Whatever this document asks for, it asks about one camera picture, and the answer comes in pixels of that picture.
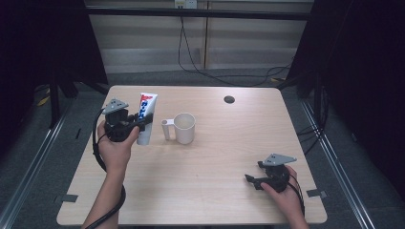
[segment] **white mug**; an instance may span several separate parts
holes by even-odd
[[[188,144],[194,139],[194,129],[196,126],[196,118],[189,113],[177,114],[174,119],[164,119],[161,122],[164,137],[170,140],[169,126],[174,126],[176,140],[180,144]]]

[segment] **wall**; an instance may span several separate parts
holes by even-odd
[[[87,6],[174,8],[173,1],[88,0]],[[310,12],[309,1],[198,1],[198,9]],[[180,69],[178,17],[91,15],[107,73]],[[295,55],[306,22],[257,19],[183,18],[185,68],[269,68]]]

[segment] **wooden table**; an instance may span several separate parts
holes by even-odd
[[[245,174],[265,177],[257,165],[272,153],[294,156],[289,165],[298,173],[306,219],[327,219],[284,100],[276,89],[220,87],[115,86],[115,97],[129,103],[134,114],[140,93],[158,94],[150,144],[134,144],[124,182],[127,199],[120,210],[123,225],[260,225],[286,223],[275,203],[256,191]],[[231,95],[235,102],[224,98]],[[180,145],[165,140],[160,121],[187,112],[196,117],[194,141]],[[68,194],[57,216],[62,225],[86,218],[105,178],[89,140]]]

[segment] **mug handle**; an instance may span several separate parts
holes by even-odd
[[[164,137],[166,138],[166,140],[170,140],[169,126],[173,125],[175,125],[174,119],[164,119],[161,122],[161,127],[163,129]]]

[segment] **forearm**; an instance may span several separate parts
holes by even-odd
[[[106,213],[112,210],[119,202],[122,183],[125,178],[125,169],[107,173],[101,189],[96,197],[95,203],[82,228],[86,228]],[[97,228],[117,228],[118,213],[107,219]]]
[[[302,214],[288,216],[288,224],[291,229],[309,229],[307,221]]]

